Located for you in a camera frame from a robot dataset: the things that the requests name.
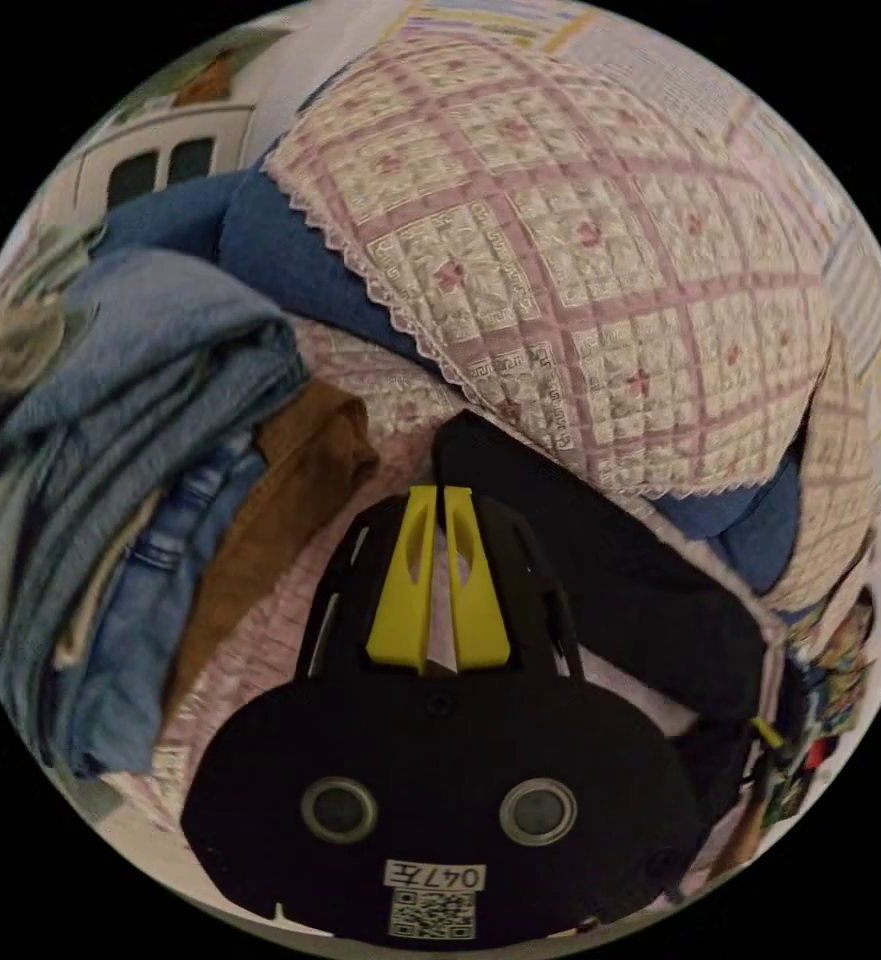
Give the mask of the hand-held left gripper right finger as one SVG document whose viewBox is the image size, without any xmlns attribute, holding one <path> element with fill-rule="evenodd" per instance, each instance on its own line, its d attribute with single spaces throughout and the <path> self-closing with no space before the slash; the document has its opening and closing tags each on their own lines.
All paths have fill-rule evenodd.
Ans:
<svg viewBox="0 0 881 960">
<path fill-rule="evenodd" d="M 510 642 L 472 492 L 447 486 L 443 494 L 457 669 L 501 668 L 509 662 Z"/>
</svg>

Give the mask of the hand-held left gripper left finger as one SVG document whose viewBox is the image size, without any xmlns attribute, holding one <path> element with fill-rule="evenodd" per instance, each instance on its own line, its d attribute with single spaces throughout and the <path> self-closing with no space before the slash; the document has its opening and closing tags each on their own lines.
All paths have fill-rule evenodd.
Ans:
<svg viewBox="0 0 881 960">
<path fill-rule="evenodd" d="M 365 646 L 378 666 L 426 670 L 437 519 L 437 488 L 409 488 Z"/>
</svg>

